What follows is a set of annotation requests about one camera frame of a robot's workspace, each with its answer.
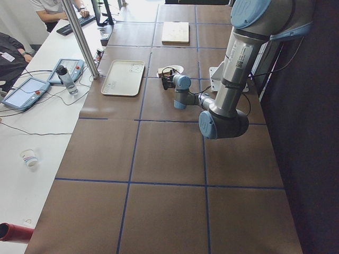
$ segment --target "brown table surface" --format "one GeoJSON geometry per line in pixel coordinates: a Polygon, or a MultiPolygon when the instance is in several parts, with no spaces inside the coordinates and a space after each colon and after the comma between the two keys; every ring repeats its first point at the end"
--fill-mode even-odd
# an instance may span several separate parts
{"type": "Polygon", "coordinates": [[[181,65],[192,91],[207,87],[230,8],[145,6],[122,9],[100,63],[106,74],[112,60],[143,60],[140,92],[103,96],[104,77],[93,82],[25,253],[302,253],[253,85],[248,131],[207,140],[201,109],[176,110],[156,78],[181,65]],[[190,45],[162,45],[164,21],[189,22],[190,45]]]}

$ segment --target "white desk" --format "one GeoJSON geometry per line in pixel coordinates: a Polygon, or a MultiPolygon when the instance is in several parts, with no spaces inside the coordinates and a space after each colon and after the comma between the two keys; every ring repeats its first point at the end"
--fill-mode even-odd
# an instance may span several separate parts
{"type": "MultiPolygon", "coordinates": [[[[56,29],[67,23],[68,21],[60,21],[56,29]]],[[[60,58],[84,60],[74,34],[64,37],[56,33],[56,29],[48,36],[29,63],[27,71],[52,70],[60,58]]],[[[95,21],[84,26],[83,31],[91,53],[94,55],[96,49],[102,49],[100,32],[95,21]]],[[[46,80],[49,73],[35,72],[32,75],[46,80]]],[[[29,77],[29,75],[24,76],[16,82],[15,86],[20,85],[29,77]]],[[[81,83],[90,86],[90,77],[90,71],[86,70],[81,83]]],[[[79,92],[76,96],[71,96],[66,90],[58,95],[69,104],[89,90],[79,82],[77,82],[77,87],[79,92]]],[[[64,90],[63,87],[52,87],[49,93],[55,94],[62,90],[64,90]]],[[[50,95],[45,94],[39,102],[48,97],[50,95]]],[[[0,112],[0,117],[3,123],[30,133],[68,133],[74,129],[85,98],[86,95],[73,105],[66,106],[60,98],[53,97],[22,114],[2,117],[16,113],[7,111],[0,112]]],[[[0,111],[7,109],[0,104],[0,111]]],[[[35,226],[69,139],[70,135],[27,135],[0,125],[0,223],[25,225],[26,220],[31,220],[32,226],[35,226]],[[39,163],[34,168],[28,168],[19,156],[20,152],[27,148],[32,148],[39,159],[39,163]]],[[[0,253],[21,254],[25,252],[26,247],[26,244],[0,242],[0,253]]]]}

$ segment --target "wall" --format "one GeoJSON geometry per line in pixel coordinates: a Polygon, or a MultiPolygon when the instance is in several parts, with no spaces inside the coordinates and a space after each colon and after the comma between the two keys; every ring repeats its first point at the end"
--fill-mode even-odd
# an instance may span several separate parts
{"type": "MultiPolygon", "coordinates": [[[[338,13],[317,1],[311,32],[261,100],[304,254],[339,253],[338,13]]],[[[298,44],[284,44],[276,69],[298,44]]]]}
{"type": "Polygon", "coordinates": [[[26,44],[43,44],[48,36],[29,0],[1,0],[0,32],[26,44]]]}

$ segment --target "red object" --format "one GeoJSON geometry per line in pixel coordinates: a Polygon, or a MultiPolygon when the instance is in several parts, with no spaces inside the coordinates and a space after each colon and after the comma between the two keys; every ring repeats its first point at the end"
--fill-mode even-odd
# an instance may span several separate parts
{"type": "Polygon", "coordinates": [[[34,229],[8,223],[0,224],[0,241],[28,243],[34,229]]]}

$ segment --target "hand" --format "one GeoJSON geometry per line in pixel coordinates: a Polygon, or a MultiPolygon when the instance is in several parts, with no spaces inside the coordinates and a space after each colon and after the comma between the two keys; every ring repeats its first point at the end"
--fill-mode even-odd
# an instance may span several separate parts
{"type": "Polygon", "coordinates": [[[33,57],[29,54],[25,54],[23,57],[26,60],[26,62],[30,62],[33,59],[33,57]]]}
{"type": "Polygon", "coordinates": [[[65,12],[57,13],[60,20],[68,20],[68,17],[65,12]]]}
{"type": "Polygon", "coordinates": [[[81,17],[88,17],[90,15],[90,12],[86,9],[80,10],[81,17]]]}

